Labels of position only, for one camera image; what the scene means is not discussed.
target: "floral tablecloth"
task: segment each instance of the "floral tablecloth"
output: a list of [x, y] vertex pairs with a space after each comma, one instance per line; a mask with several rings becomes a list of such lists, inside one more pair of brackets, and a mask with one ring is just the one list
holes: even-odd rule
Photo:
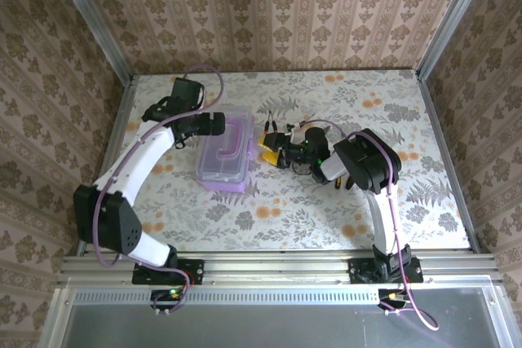
[[[138, 76], [124, 148], [145, 109], [168, 95], [175, 76]], [[449, 185], [413, 71], [225, 73], [223, 104], [250, 108], [255, 136], [269, 110], [280, 128], [302, 119], [325, 118], [345, 132], [369, 127], [402, 160], [399, 205], [405, 238], [415, 249], [468, 248], [467, 235]], [[213, 74], [194, 74], [219, 92]], [[339, 140], [335, 130], [327, 134]], [[317, 185], [311, 176], [279, 170], [258, 156], [249, 164], [244, 193], [209, 192], [194, 177], [199, 140], [171, 149], [145, 180], [135, 211], [146, 232], [183, 251], [270, 249], [370, 249], [373, 225], [363, 192]]]

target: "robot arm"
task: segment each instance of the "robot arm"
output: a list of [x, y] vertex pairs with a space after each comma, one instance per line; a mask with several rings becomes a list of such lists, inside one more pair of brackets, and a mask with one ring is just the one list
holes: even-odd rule
[[[330, 155], [328, 141], [321, 128], [310, 128], [305, 133], [305, 140], [300, 144], [291, 143], [292, 134], [267, 134], [260, 145], [271, 150], [263, 157], [280, 168], [286, 168], [294, 163], [310, 165], [312, 177], [318, 183], [334, 181], [349, 173], [353, 182], [365, 191], [369, 203], [371, 217], [374, 223], [374, 264], [381, 280], [399, 270], [397, 252], [401, 251], [403, 263], [409, 263], [411, 252], [409, 246], [397, 249], [396, 229], [393, 225], [389, 200], [398, 210], [397, 181], [401, 168], [397, 154], [369, 129], [357, 132], [355, 137], [346, 138], [334, 145], [334, 153]], [[390, 157], [393, 167], [391, 194], [383, 192], [389, 181], [386, 159], [370, 140], [377, 143]]]
[[[176, 79], [170, 96], [161, 99], [145, 112], [145, 122], [139, 127], [134, 140], [107, 173], [98, 178], [92, 187], [80, 185], [77, 188], [73, 201], [81, 240], [93, 243], [95, 206], [102, 189], [112, 179], [112, 184], [101, 201], [98, 224], [100, 246], [154, 267], [176, 268], [175, 248], [143, 232], [132, 205], [144, 180], [168, 149], [173, 146], [183, 148], [184, 140], [192, 135], [224, 132], [225, 120], [220, 112], [194, 114], [152, 130], [158, 122], [166, 118], [200, 109], [204, 96], [202, 84], [183, 78]], [[116, 168], [127, 159], [127, 153], [131, 149], [134, 152], [117, 178], [114, 178]]]

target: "patterned wall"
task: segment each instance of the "patterned wall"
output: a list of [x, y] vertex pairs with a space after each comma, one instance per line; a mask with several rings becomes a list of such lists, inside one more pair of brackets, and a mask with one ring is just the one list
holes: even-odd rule
[[0, 0], [0, 346], [36, 346], [120, 86], [71, 0]]
[[474, 0], [428, 85], [479, 238], [522, 324], [522, 0]]
[[414, 68], [449, 0], [96, 0], [134, 73]]

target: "purple cable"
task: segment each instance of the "purple cable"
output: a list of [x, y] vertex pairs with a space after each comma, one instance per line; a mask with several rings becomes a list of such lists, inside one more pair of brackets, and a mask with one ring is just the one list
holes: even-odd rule
[[[393, 308], [392, 306], [388, 305], [387, 303], [384, 303], [384, 302], [381, 302], [380, 303], [381, 305], [383, 305], [384, 307], [387, 307], [387, 310], [389, 310], [390, 312], [393, 312], [395, 313], [395, 308]], [[423, 311], [423, 310], [420, 310], [422, 313], [425, 313], [426, 316], [432, 318], [426, 311]], [[410, 326], [412, 329], [414, 329], [415, 331], [417, 331], [419, 333], [419, 335], [422, 335], [424, 336], [426, 339], [428, 340], [432, 340], [433, 342], [436, 342], [438, 343], [438, 346], [440, 348], [444, 347], [444, 348], [452, 348], [451, 345], [449, 345], [446, 341], [442, 340], [439, 338], [440, 334], [439, 333], [431, 333], [431, 331], [427, 328], [424, 328], [424, 325], [418, 325], [416, 323], [414, 323], [414, 319], [411, 319], [409, 317], [404, 317], [402, 319], [403, 322], [405, 322], [406, 324], [408, 324], [408, 326]]]
[[153, 309], [154, 311], [157, 311], [157, 314], [158, 315], [170, 315], [172, 313], [174, 313], [176, 310], [179, 309], [179, 306], [181, 306], [181, 302], [183, 301], [183, 298], [184, 298], [184, 295], [179, 299], [179, 302], [176, 303], [175, 305], [171, 306], [169, 309], [166, 309], [168, 310], [169, 312], [167, 313], [166, 310], [165, 311], [160, 311], [158, 308], [157, 308], [157, 303], [159, 302], [159, 299], [160, 297], [163, 297], [165, 296], [165, 294], [161, 293], [159, 295], [156, 295], [153, 299]]
[[306, 124], [312, 124], [313, 122], [324, 122], [324, 123], [328, 124], [329, 126], [333, 126], [336, 130], [339, 131], [341, 136], [343, 136], [343, 139], [346, 138], [346, 134], [344, 133], [343, 128], [341, 128], [340, 126], [338, 126], [337, 124], [335, 124], [334, 122], [332, 122], [330, 120], [322, 120], [320, 118], [314, 119], [314, 120], [308, 120], [308, 121], [305, 121], [304, 123], [302, 123], [301, 126], [305, 126]]
[[[138, 150], [139, 146], [144, 144], [145, 140], [147, 140], [150, 137], [151, 134], [153, 134], [154, 132], [156, 132], [157, 130], [162, 128], [164, 125], [171, 123], [172, 121], [178, 120], [180, 118], [188, 117], [188, 116], [191, 116], [193, 114], [197, 114], [197, 113], [208, 111], [208, 109], [214, 107], [219, 102], [219, 100], [221, 99], [221, 96], [223, 95], [223, 91], [224, 91], [223, 76], [221, 75], [221, 73], [216, 68], [214, 68], [212, 66], [209, 66], [209, 65], [206, 65], [206, 64], [195, 65], [195, 66], [191, 67], [188, 70], [187, 73], [185, 73], [184, 77], [186, 77], [189, 73], [192, 73], [195, 69], [199, 69], [199, 68], [204, 68], [204, 69], [210, 70], [213, 73], [215, 73], [218, 76], [218, 78], [219, 78], [220, 90], [219, 90], [218, 97], [215, 99], [215, 101], [212, 104], [210, 104], [209, 106], [207, 106], [207, 107], [199, 108], [199, 109], [193, 110], [191, 112], [181, 113], [181, 114], [177, 114], [175, 116], [166, 118], [165, 120], [163, 120], [161, 122], [158, 122], [150, 130], [145, 132], [144, 135], [141, 138], [139, 138], [139, 140], [130, 148], [129, 152], [122, 158], [122, 161], [117, 166], [117, 168], [114, 170], [114, 173], [113, 173], [112, 177], [107, 181], [105, 186], [100, 191], [100, 194], [98, 195], [98, 199], [96, 200], [96, 204], [95, 204], [94, 216], [93, 216], [93, 219], [92, 219], [92, 242], [93, 242], [93, 245], [95, 247], [96, 257], [98, 258], [98, 261], [100, 262], [101, 265], [103, 265], [106, 268], [114, 267], [114, 265], [116, 265], [117, 261], [121, 258], [121, 255], [117, 254], [116, 258], [114, 258], [114, 260], [112, 262], [110, 262], [110, 263], [108, 263], [107, 261], [104, 260], [103, 255], [102, 255], [101, 250], [100, 250], [100, 237], [99, 237], [99, 233], [98, 233], [98, 225], [99, 225], [99, 222], [100, 222], [101, 203], [102, 203], [102, 200], [104, 199], [105, 195], [107, 194], [107, 191], [111, 187], [111, 185], [113, 185], [113, 183], [117, 180], [117, 176], [122, 172], [122, 170], [125, 167], [126, 163], [135, 154], [135, 152]], [[165, 267], [155, 267], [154, 265], [147, 264], [146, 262], [141, 262], [140, 260], [136, 260], [136, 259], [131, 258], [131, 257], [128, 257], [128, 258], [131, 259], [132, 261], [137, 262], [138, 264], [143, 265], [144, 267], [147, 267], [148, 269], [152, 269], [154, 271], [174, 272], [174, 273], [178, 273], [178, 274], [182, 275], [185, 278], [185, 281], [187, 283], [186, 284], [186, 288], [184, 289], [184, 294], [187, 292], [188, 286], [190, 285], [190, 279], [188, 278], [187, 274], [185, 272], [181, 271], [180, 269], [165, 268]], [[177, 308], [179, 305], [181, 305], [181, 303], [183, 301], [183, 297], [178, 302], [178, 304], [176, 304], [173, 307], [173, 310], [175, 308]]]
[[[388, 156], [388, 154], [387, 154], [386, 150], [384, 150], [383, 146], [381, 146], [379, 143], [377, 143], [377, 140], [375, 140], [374, 138], [372, 138], [368, 134], [365, 134], [364, 132], [351, 132], [348, 135], [348, 138], [351, 138], [352, 136], [360, 136], [362, 138], [365, 138], [366, 140], [371, 142], [379, 150], [379, 152], [381, 154], [383, 154], [384, 159], [386, 160], [386, 163], [388, 165], [387, 195], [391, 196], [392, 195], [392, 184], [393, 184], [392, 159]], [[426, 311], [418, 309], [417, 304], [415, 303], [415, 300], [414, 300], [414, 295], [411, 293], [411, 290], [410, 290], [410, 288], [408, 286], [408, 280], [406, 279], [406, 274], [405, 274], [405, 267], [404, 267], [403, 262], [402, 262], [402, 252], [401, 252], [402, 248], [400, 246], [399, 235], [398, 235], [398, 231], [399, 231], [398, 230], [398, 222], [397, 222], [398, 219], [396, 217], [395, 206], [393, 205], [393, 200], [392, 200], [391, 197], [388, 197], [388, 203], [390, 204], [391, 220], [393, 221], [393, 230], [395, 232], [395, 242], [397, 244], [397, 249], [398, 249], [397, 255], [398, 255], [398, 258], [399, 258], [400, 277], [402, 277], [402, 282], [405, 285], [406, 294], [408, 295], [409, 301], [411, 302], [411, 306], [413, 307], [413, 308], [406, 308], [406, 309], [398, 309], [398, 311], [399, 312], [402, 312], [402, 311], [415, 311], [415, 313], [417, 314], [419, 319], [422, 321], [423, 324], [426, 325], [427, 328], [429, 328], [429, 329], [431, 329], [433, 331], [437, 331], [437, 330], [439, 330], [439, 324], [437, 323], [435, 318], [433, 318], [431, 315], [429, 315]], [[426, 314], [433, 321], [433, 325], [431, 325], [429, 322], [427, 322], [427, 320], [422, 316], [422, 314]]]

